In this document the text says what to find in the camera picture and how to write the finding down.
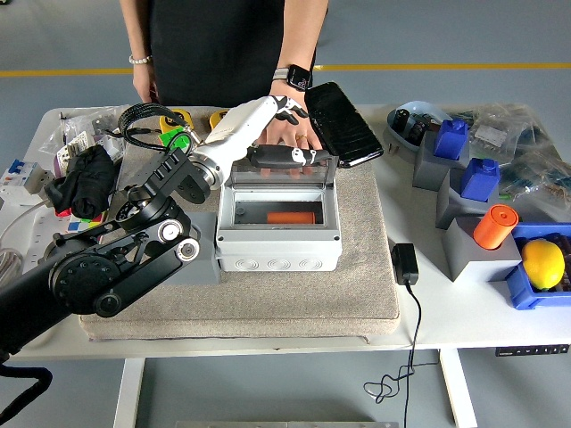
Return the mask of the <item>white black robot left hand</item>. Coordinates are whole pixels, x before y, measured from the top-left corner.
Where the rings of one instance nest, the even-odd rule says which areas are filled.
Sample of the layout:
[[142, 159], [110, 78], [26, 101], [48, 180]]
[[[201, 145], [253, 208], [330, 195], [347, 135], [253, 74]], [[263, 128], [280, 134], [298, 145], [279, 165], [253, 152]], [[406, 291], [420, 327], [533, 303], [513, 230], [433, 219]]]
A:
[[308, 116], [301, 105], [285, 96], [264, 96], [243, 103], [224, 116], [203, 145], [193, 152], [196, 161], [212, 169], [228, 171], [235, 161], [248, 158], [256, 168], [294, 169], [328, 161], [326, 150], [303, 150], [284, 145], [251, 145], [273, 119], [296, 124]]

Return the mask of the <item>person's right hand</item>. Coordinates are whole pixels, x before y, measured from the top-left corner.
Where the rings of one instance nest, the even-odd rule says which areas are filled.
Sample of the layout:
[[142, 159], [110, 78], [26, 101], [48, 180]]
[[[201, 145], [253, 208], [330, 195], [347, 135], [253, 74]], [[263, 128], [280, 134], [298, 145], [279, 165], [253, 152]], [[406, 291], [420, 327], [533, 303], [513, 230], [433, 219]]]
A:
[[154, 67], [151, 63], [133, 66], [133, 86], [144, 103], [159, 102]]

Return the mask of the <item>person's left hand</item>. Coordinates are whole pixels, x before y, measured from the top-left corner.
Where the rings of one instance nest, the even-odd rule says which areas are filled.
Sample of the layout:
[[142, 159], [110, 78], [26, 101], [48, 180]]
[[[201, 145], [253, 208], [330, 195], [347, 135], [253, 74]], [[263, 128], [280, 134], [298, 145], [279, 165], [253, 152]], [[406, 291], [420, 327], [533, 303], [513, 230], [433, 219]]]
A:
[[[271, 84], [269, 93], [275, 96], [286, 96], [295, 100], [302, 109], [307, 110], [305, 94], [287, 85], [280, 79]], [[314, 132], [308, 118], [299, 118], [299, 123], [293, 125], [287, 120], [273, 119], [258, 138], [259, 144], [286, 145], [303, 150], [321, 150], [322, 145]]]

